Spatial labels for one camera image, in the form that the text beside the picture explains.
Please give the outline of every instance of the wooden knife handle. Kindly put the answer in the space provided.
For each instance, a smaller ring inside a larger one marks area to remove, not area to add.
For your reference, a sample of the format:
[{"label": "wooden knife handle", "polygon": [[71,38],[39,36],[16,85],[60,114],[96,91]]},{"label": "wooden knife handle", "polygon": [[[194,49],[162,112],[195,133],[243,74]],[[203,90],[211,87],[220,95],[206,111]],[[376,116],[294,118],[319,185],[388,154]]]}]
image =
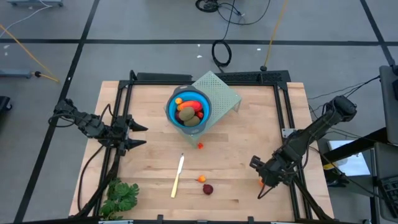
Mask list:
[{"label": "wooden knife handle", "polygon": [[175,181],[172,190],[172,198],[175,198],[175,194],[177,193],[178,178],[180,178],[180,174],[177,174],[177,176],[175,176]]}]

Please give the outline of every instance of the green plant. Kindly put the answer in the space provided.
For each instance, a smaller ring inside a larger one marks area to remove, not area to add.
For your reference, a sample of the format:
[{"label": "green plant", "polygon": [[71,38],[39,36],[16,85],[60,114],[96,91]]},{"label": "green plant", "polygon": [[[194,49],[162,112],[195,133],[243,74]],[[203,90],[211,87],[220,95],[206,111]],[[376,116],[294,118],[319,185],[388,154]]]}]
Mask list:
[{"label": "green plant", "polygon": [[139,193],[137,184],[129,186],[115,178],[109,183],[106,193],[107,199],[99,210],[105,220],[120,220],[122,216],[116,216],[116,212],[123,212],[132,209],[137,205],[136,196]]}]

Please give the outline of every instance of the small orange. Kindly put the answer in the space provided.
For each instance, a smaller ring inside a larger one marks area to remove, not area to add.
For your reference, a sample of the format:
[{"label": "small orange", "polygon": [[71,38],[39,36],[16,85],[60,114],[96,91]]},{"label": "small orange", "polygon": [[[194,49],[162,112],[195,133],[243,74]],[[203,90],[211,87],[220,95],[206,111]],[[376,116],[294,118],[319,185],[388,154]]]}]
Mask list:
[{"label": "small orange", "polygon": [[206,177],[204,175],[199,176],[199,178],[197,179],[197,181],[204,183],[206,181]]},{"label": "small orange", "polygon": [[261,187],[264,186],[264,183],[262,182],[261,178],[259,179],[259,184]]},{"label": "small orange", "polygon": [[175,99],[175,103],[178,104],[178,105],[181,104],[182,103],[182,99],[181,98]]}]

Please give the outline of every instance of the wire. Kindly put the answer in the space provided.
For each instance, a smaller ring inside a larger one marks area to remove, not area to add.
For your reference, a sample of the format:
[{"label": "wire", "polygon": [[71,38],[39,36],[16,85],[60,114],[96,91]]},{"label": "wire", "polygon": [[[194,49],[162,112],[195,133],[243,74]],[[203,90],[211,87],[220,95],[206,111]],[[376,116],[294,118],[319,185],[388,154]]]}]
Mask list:
[{"label": "wire", "polygon": [[[271,0],[268,0],[268,4],[267,4],[267,7],[266,7],[266,10],[262,13],[261,17],[260,17],[258,20],[254,21],[254,22],[245,22],[245,23],[239,23],[239,22],[230,22],[230,23],[235,24],[235,25],[241,25],[241,26],[253,25],[253,24],[259,22],[259,21],[266,15],[270,3],[271,3]],[[231,4],[225,3],[225,2],[220,3],[219,6],[222,6],[223,4],[227,4],[227,5],[230,5],[230,6],[231,6]],[[221,16],[221,18],[223,18],[225,21],[228,22],[228,20],[225,19],[225,17],[220,13],[220,8],[225,8],[225,9],[228,9],[228,8],[223,6],[223,7],[219,7],[219,8],[217,9],[217,12],[218,12],[218,14]],[[235,13],[235,14],[236,14],[237,16],[240,16],[241,18],[244,18],[243,15],[242,15],[242,13],[239,12],[239,11],[236,9],[236,7],[233,7],[233,9],[236,10],[236,13]]]},{"label": "wire", "polygon": [[313,115],[316,117],[316,119],[318,119],[318,116],[314,113],[313,108],[311,105],[308,105],[308,107],[310,108],[310,110],[312,111]]},{"label": "wire", "polygon": [[276,25],[275,25],[275,28],[274,28],[274,32],[272,33],[271,40],[270,40],[269,45],[268,45],[268,51],[267,51],[266,61],[264,62],[264,66],[265,66],[265,67],[267,67],[268,59],[269,59],[269,56],[270,56],[270,54],[271,54],[272,42],[273,42],[274,39],[275,39],[276,31],[278,30],[279,24],[280,24],[280,22],[281,22],[281,20],[282,20],[282,18],[283,18],[283,16],[284,16],[285,8],[286,8],[286,5],[287,5],[288,1],[289,1],[289,0],[285,0],[284,5],[282,6],[282,10],[280,11],[280,14],[279,14],[278,21],[276,22]]},{"label": "wire", "polygon": [[[235,5],[235,0],[232,2],[232,7],[234,7]],[[228,33],[228,29],[229,29],[229,24],[231,23],[231,17],[232,17],[232,13],[233,10],[231,10],[231,14],[229,15],[229,21],[228,21],[228,25],[226,27],[226,31],[225,31],[225,35],[221,40],[216,40],[213,42],[213,45],[211,46],[211,56],[213,57],[213,61],[216,64],[216,66],[218,67],[218,69],[220,70],[221,73],[224,73],[224,71],[221,69],[221,67],[227,67],[229,65],[229,63],[231,63],[231,59],[232,59],[232,50],[229,47],[229,45],[224,41],[225,37]],[[215,55],[215,47],[216,44],[223,44],[225,46],[225,48],[228,51],[228,60],[225,63],[220,62],[219,60],[217,60],[216,55]]]},{"label": "wire", "polygon": [[[63,118],[62,116],[69,116],[69,117],[73,118],[73,121],[67,120],[66,118]],[[51,121],[52,121],[54,118],[61,118],[61,119],[65,120],[65,121],[71,122],[71,124],[68,124],[68,125],[55,125],[55,126],[54,126],[55,128],[66,128],[66,127],[70,127],[70,126],[72,126],[74,123],[76,123],[76,118],[79,119],[79,120],[81,120],[81,121],[84,121],[87,125],[90,125],[90,126],[92,126],[92,127],[94,127],[94,128],[97,128],[96,126],[94,126],[93,124],[91,124],[89,121],[85,120],[84,118],[78,117],[78,116],[76,116],[76,115],[74,115],[74,114],[71,114],[71,113],[58,113],[58,114],[55,114],[55,115],[51,116],[51,117],[49,118],[49,120],[48,120],[49,125],[51,125]]]},{"label": "wire", "polygon": [[25,21],[25,20],[31,18],[32,16],[34,16],[36,13],[40,12],[41,10],[48,9],[48,8],[52,7],[52,6],[49,6],[49,5],[45,4],[42,0],[39,0],[39,1],[40,1],[45,7],[41,8],[41,9],[38,9],[38,10],[36,10],[35,12],[33,12],[31,15],[29,15],[29,16],[27,16],[27,17],[21,19],[21,20],[18,20],[17,22],[13,22],[13,23],[10,24],[9,26],[7,26],[7,28],[0,34],[0,38],[6,33],[6,30],[10,29],[13,25],[15,25],[15,24],[17,24],[17,23],[20,23],[20,22],[22,22],[22,21]]},{"label": "wire", "polygon": [[348,97],[351,96],[353,93],[355,93],[355,91],[357,91],[358,89],[360,89],[362,86],[365,86],[366,84],[368,84],[368,83],[370,83],[371,81],[376,80],[376,79],[378,79],[378,78],[380,78],[380,75],[377,76],[377,77],[374,77],[374,78],[370,79],[369,81],[363,83],[362,85],[360,85],[360,86],[354,88],[353,90],[347,92],[347,93],[349,93],[349,94],[348,94],[346,97],[348,98]]},{"label": "wire", "polygon": [[51,77],[49,75],[44,75],[43,73],[41,73],[40,76],[44,77],[44,78],[48,78],[49,80],[53,80],[55,82],[59,82],[59,80],[57,80],[56,78],[53,78],[53,77]]},{"label": "wire", "polygon": [[297,173],[300,172],[301,170],[304,170],[304,168],[307,166],[307,164],[308,164],[308,159],[309,159],[309,157],[310,157],[309,152],[310,152],[311,138],[312,138],[312,136],[310,136],[310,139],[308,140],[308,143],[307,143],[307,149],[306,149],[306,152],[305,152],[305,161],[304,161],[303,166],[302,166],[301,168],[299,168],[299,169],[293,171],[293,172],[284,172],[285,174],[297,174]]},{"label": "wire", "polygon": [[358,90],[358,89],[361,88],[362,86],[364,86],[364,85],[366,85],[366,84],[370,83],[371,81],[376,80],[376,79],[378,79],[378,78],[380,78],[380,76],[374,77],[374,78],[372,78],[372,79],[370,79],[370,80],[368,80],[368,81],[366,81],[366,82],[361,82],[361,83],[357,83],[357,84],[355,84],[355,85],[348,86],[348,87],[346,87],[346,88],[344,88],[344,89],[332,91],[332,92],[330,92],[330,93],[325,93],[325,94],[322,94],[322,95],[319,95],[319,96],[316,96],[316,97],[307,98],[307,99],[308,99],[308,100],[314,100],[314,99],[317,99],[317,98],[321,98],[321,97],[323,97],[323,96],[328,96],[328,95],[331,95],[331,94],[334,94],[334,93],[338,93],[338,92],[340,92],[340,91],[344,91],[344,90],[347,90],[347,89],[349,89],[349,88],[352,88],[352,89],[350,89],[349,91],[347,91],[346,93],[343,94],[343,95],[345,95],[345,94],[348,94],[348,93],[349,93],[349,95],[350,95],[350,94],[353,94],[356,90]]},{"label": "wire", "polygon": [[80,180],[79,180],[79,188],[78,188],[78,192],[77,192],[77,209],[79,209],[79,212],[81,212],[80,201],[81,201],[81,185],[83,183],[83,176],[88,167],[88,164],[94,159],[94,157],[96,155],[98,155],[98,153],[100,153],[102,148],[104,148],[104,146],[99,147],[99,149],[96,152],[94,152],[94,154],[87,160],[85,166],[83,167],[83,170],[81,170]]},{"label": "wire", "polygon": [[334,130],[336,130],[336,131],[329,131],[329,132],[327,132],[326,134],[328,134],[328,133],[336,133],[336,134],[340,134],[340,135],[342,135],[342,136],[344,136],[344,137],[346,137],[346,138],[354,138],[354,139],[359,139],[359,138],[361,138],[361,139],[365,139],[365,140],[368,140],[368,141],[378,142],[378,141],[376,141],[376,140],[369,139],[369,138],[366,138],[366,137],[362,137],[362,136],[359,136],[359,135],[357,135],[357,134],[353,134],[353,133],[350,133],[350,132],[348,132],[348,131],[344,131],[344,130],[341,130],[341,129],[338,129],[338,128],[330,127],[330,129],[334,129]]},{"label": "wire", "polygon": [[321,107],[323,107],[323,105],[319,105],[315,110],[312,110],[312,113],[315,114],[315,112],[316,112],[317,110],[319,110]]},{"label": "wire", "polygon": [[37,60],[33,54],[25,48],[25,46],[23,46],[18,39],[16,39],[8,30],[6,30],[6,28],[4,28],[4,26],[2,26],[2,24],[0,24],[0,28],[3,29],[11,38],[13,38],[15,40],[15,42],[17,42],[17,44],[20,45],[20,47],[22,47],[22,49],[25,50],[25,52],[33,59],[35,60],[35,62],[37,62],[42,68],[44,68],[44,70],[46,70],[51,76],[53,76],[52,80],[56,81],[57,83],[60,82],[60,80],[58,78],[55,77],[55,75],[45,66],[43,65],[39,60]]},{"label": "wire", "polygon": [[308,100],[314,100],[314,99],[317,99],[317,98],[321,98],[321,97],[323,97],[323,96],[328,96],[328,95],[330,95],[330,94],[334,94],[334,93],[338,93],[338,92],[340,92],[340,91],[344,91],[344,90],[349,89],[349,88],[352,88],[352,87],[357,87],[358,85],[363,84],[363,83],[365,83],[365,82],[358,83],[358,84],[355,84],[355,85],[346,87],[346,88],[341,89],[341,90],[336,90],[336,91],[333,91],[333,92],[330,92],[330,93],[325,93],[325,94],[322,94],[322,95],[319,95],[319,96],[316,96],[316,97],[312,97],[312,98],[307,98],[307,99],[308,99]]},{"label": "wire", "polygon": [[268,178],[268,175],[267,175],[266,179],[265,179],[264,182],[263,182],[263,185],[262,185],[262,187],[261,187],[261,190],[260,190],[259,195],[257,196],[257,199],[262,199],[264,196],[266,196],[266,194],[268,194],[268,192],[270,192],[270,191],[274,188],[274,187],[271,187],[270,189],[268,189],[268,190],[263,194],[263,191],[264,191],[264,189],[266,188],[266,181],[267,181],[267,178]]},{"label": "wire", "polygon": [[[202,1],[206,3],[204,7],[200,7]],[[202,12],[215,12],[218,9],[217,0],[197,0],[195,6]]]},{"label": "wire", "polygon": [[108,104],[105,106],[104,110],[102,111],[101,116],[99,117],[99,123],[98,123],[98,125],[97,125],[97,128],[100,126],[100,124],[101,124],[101,122],[102,122],[102,119],[103,119],[103,117],[104,117],[104,114],[105,114],[105,112],[106,112],[106,109],[109,109],[109,113],[111,114],[112,117],[115,118],[115,116],[112,114],[112,111],[111,111],[111,105],[108,103]]}]

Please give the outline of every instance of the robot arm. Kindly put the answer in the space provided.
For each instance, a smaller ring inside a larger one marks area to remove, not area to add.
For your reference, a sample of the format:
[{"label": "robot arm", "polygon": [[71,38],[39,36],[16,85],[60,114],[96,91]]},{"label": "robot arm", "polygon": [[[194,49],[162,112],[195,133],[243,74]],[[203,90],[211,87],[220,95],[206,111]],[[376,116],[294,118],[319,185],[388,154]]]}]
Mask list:
[{"label": "robot arm", "polygon": [[262,177],[262,181],[270,187],[279,182],[290,184],[296,175],[294,167],[302,161],[309,145],[322,138],[328,129],[339,122],[351,121],[356,114],[356,105],[344,96],[336,96],[325,104],[325,113],[303,130],[292,133],[267,162],[253,156],[250,166]]},{"label": "robot arm", "polygon": [[80,112],[73,105],[72,100],[60,101],[54,109],[55,116],[66,119],[73,119],[73,124],[88,138],[97,139],[104,147],[115,147],[118,155],[124,156],[126,150],[145,144],[143,140],[133,140],[128,138],[128,133],[132,131],[146,131],[147,128],[137,124],[131,114],[127,118],[117,116],[115,122],[110,126],[105,125],[100,116]]}]

